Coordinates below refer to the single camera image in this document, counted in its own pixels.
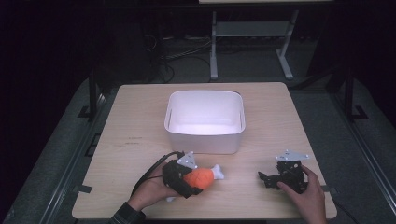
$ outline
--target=human hand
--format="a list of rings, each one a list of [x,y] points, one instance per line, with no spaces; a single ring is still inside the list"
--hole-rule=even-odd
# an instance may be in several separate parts
[[[136,211],[141,211],[143,208],[153,205],[156,202],[167,197],[176,197],[177,192],[168,188],[163,183],[163,167],[166,162],[161,163],[147,180],[145,180],[136,192],[131,196],[128,204]]]
[[[304,193],[298,194],[282,182],[277,182],[277,186],[289,195],[307,223],[327,223],[324,203],[325,196],[323,189],[320,186],[318,176],[303,165],[302,168],[304,173],[308,176],[308,187]]]

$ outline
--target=wire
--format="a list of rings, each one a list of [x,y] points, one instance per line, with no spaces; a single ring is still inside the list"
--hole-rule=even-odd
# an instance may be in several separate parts
[[[184,153],[182,152],[178,152],[178,151],[174,151],[171,152],[167,155],[164,155],[162,158],[160,158],[157,162],[155,162],[143,175],[142,177],[140,177],[140,179],[137,181],[137,183],[134,185],[134,189],[132,190],[131,196],[134,195],[134,193],[136,192],[136,190],[140,187],[140,185],[145,182],[146,180],[149,179],[149,176],[151,175],[151,173],[161,164],[163,163],[166,159],[168,159],[170,156],[172,155],[177,155],[177,157],[182,157],[184,155]]]
[[[212,41],[209,40],[206,43],[204,43],[203,45],[201,45],[199,47],[196,47],[194,49],[189,49],[189,50],[186,50],[184,52],[180,52],[180,53],[174,54],[174,55],[162,56],[161,58],[165,59],[165,60],[166,59],[167,60],[172,60],[172,59],[180,58],[180,57],[183,57],[183,56],[187,56],[187,55],[190,55],[190,54],[193,54],[193,53],[200,52],[200,51],[202,51],[204,49],[208,49],[211,46],[211,43],[212,43]]]
[[[210,68],[210,63],[207,60],[200,58],[198,56],[183,56],[183,57],[180,57],[179,59],[198,59],[198,60],[204,62]]]
[[[194,42],[194,43],[201,43],[201,42],[205,42],[207,40],[210,40],[210,38],[208,36],[205,37],[193,37],[193,36],[188,36],[186,35],[184,37],[185,40],[188,40],[190,42]]]
[[[154,178],[158,178],[158,177],[163,177],[163,176],[162,175],[155,175],[155,176],[151,176],[151,177],[146,178],[146,180],[154,179]]]
[[[343,211],[353,220],[353,222],[355,222],[356,224],[359,224],[358,220],[356,220],[356,218],[354,218],[354,217],[352,216],[352,214],[350,214],[350,213],[345,209],[344,206],[342,206],[340,203],[338,203],[335,199],[333,199],[332,201],[334,202],[334,204],[335,204],[337,207],[339,207],[341,210],[343,210]]]
[[[161,72],[161,70],[158,71],[161,81],[163,82],[163,84],[166,84],[166,83],[169,83],[175,77],[175,69],[167,63],[163,63],[162,65],[165,66],[166,73],[169,72],[168,69],[170,69],[172,72],[171,77],[169,77],[168,79],[165,79],[164,73]]]
[[[154,40],[153,46],[150,49],[147,49],[148,51],[152,51],[157,47],[157,38],[155,38],[154,35],[145,35],[145,37],[150,37],[151,39]]]

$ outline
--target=dark floor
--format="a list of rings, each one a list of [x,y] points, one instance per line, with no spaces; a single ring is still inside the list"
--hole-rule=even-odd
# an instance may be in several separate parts
[[[202,46],[205,41],[167,40],[167,55],[173,56],[187,49]],[[227,41],[222,42],[222,45],[220,43],[219,79],[216,81],[279,81],[288,86],[301,83],[306,79],[305,74],[316,42],[294,41],[290,44],[287,58],[295,75],[294,80],[286,80],[283,77],[277,61],[274,50],[281,42],[233,39],[232,44]],[[168,71],[165,66],[160,66],[160,71],[152,77],[150,83],[208,82],[208,57],[208,51],[203,50],[169,61]],[[98,114],[92,122],[78,118],[80,109],[89,104],[88,81],[81,83],[15,201],[13,213],[5,223],[106,223],[106,220],[75,220],[71,216],[71,210],[78,195],[77,187],[81,185],[91,161],[91,157],[86,156],[87,149],[106,123],[118,86],[134,83],[134,78],[129,77],[126,70],[118,80],[113,79],[111,83],[101,84],[104,95],[100,98]],[[396,186],[393,175],[396,172],[393,162],[396,158],[396,131],[375,105],[369,92],[358,81],[355,82],[354,105],[360,105],[369,118],[350,123],[339,105],[339,101],[343,101],[343,91],[337,94],[327,93],[325,85],[328,80],[329,78],[325,77],[303,90],[290,91],[290,94],[331,189],[332,197],[341,205],[337,207],[337,217],[329,222],[354,223],[347,215],[348,212],[359,223],[396,223],[395,213],[384,196],[383,188],[378,185],[370,162],[363,156],[362,149],[362,145],[370,148],[391,185]],[[355,129],[365,142],[356,136]],[[251,220],[251,223],[263,221]],[[268,223],[304,222],[268,220]]]

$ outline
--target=white plastic container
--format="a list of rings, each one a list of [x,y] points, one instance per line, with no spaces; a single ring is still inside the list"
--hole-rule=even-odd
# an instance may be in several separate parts
[[[176,91],[164,126],[175,151],[233,154],[246,128],[242,97],[234,91]]]

